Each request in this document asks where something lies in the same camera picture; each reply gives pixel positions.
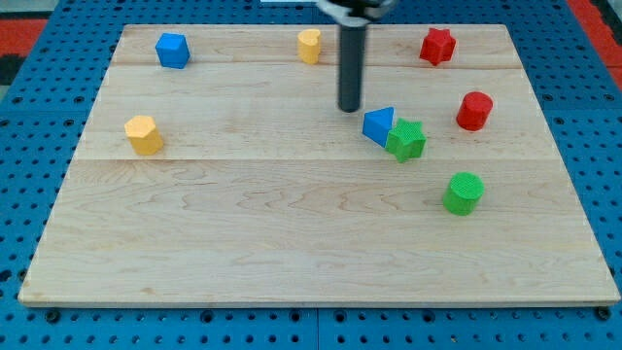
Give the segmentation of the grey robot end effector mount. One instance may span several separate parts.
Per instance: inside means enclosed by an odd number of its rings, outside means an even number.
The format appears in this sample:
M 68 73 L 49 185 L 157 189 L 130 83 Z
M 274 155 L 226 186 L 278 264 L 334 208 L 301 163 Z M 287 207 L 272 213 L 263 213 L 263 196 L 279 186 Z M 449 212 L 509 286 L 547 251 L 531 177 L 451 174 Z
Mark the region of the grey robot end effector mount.
M 344 26 L 366 26 L 392 11 L 398 0 L 317 0 L 316 6 Z

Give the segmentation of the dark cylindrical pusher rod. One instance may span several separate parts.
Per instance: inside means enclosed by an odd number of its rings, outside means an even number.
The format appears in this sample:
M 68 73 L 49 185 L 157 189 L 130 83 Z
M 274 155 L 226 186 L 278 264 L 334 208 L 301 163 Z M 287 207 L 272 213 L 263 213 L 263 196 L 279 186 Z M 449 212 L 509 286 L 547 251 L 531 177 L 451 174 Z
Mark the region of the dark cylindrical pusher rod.
M 361 108 L 366 28 L 339 25 L 337 104 L 353 113 Z

